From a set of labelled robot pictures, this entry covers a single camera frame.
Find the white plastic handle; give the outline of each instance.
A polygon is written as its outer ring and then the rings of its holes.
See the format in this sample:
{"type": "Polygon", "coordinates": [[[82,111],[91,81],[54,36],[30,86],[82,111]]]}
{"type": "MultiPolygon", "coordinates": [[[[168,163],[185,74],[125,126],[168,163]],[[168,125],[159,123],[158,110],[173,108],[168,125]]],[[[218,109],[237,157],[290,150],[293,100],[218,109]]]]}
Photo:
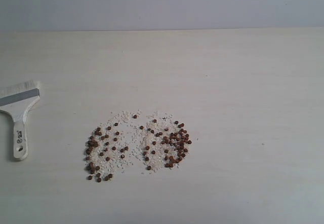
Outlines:
{"type": "Polygon", "coordinates": [[[23,119],[14,122],[14,158],[24,160],[28,155],[25,123],[23,119]]]}

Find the wooden table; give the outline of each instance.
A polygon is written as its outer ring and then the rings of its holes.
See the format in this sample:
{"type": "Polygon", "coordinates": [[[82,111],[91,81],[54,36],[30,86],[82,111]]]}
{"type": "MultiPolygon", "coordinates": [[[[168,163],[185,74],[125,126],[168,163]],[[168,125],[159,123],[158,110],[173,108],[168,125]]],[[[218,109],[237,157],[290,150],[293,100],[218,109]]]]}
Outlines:
{"type": "Polygon", "coordinates": [[[0,115],[1,223],[324,222],[324,28],[0,35],[0,86],[41,81],[30,154],[0,115]],[[111,113],[173,114],[180,169],[85,180],[84,142],[111,113]]]}

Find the white wall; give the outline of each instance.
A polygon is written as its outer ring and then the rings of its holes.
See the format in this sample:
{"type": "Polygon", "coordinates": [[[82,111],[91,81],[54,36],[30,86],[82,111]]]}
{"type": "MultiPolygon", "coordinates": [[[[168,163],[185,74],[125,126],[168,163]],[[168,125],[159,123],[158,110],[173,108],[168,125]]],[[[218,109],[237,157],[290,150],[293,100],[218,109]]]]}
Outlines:
{"type": "Polygon", "coordinates": [[[0,0],[0,31],[324,26],[324,0],[0,0]]]}

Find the pellet pile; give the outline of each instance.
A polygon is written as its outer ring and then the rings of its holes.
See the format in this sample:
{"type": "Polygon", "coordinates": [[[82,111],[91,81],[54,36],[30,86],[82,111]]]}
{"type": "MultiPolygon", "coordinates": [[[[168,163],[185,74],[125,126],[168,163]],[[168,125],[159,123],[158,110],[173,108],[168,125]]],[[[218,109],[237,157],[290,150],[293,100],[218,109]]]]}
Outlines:
{"type": "Polygon", "coordinates": [[[108,181],[116,171],[134,165],[138,159],[150,173],[158,169],[179,167],[189,153],[191,140],[184,124],[172,115],[147,116],[146,124],[138,124],[141,112],[123,111],[92,132],[86,143],[88,179],[108,181]]]}

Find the table surface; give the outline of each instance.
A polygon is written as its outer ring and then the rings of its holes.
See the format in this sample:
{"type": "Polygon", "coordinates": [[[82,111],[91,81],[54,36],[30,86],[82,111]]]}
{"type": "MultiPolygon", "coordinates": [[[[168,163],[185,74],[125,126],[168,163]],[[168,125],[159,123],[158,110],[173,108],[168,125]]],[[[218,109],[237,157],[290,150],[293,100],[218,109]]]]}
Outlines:
{"type": "Polygon", "coordinates": [[[324,28],[0,35],[0,86],[42,84],[30,153],[0,114],[1,223],[323,223],[324,28]],[[180,169],[85,180],[111,112],[155,110],[195,139],[180,169]]]}

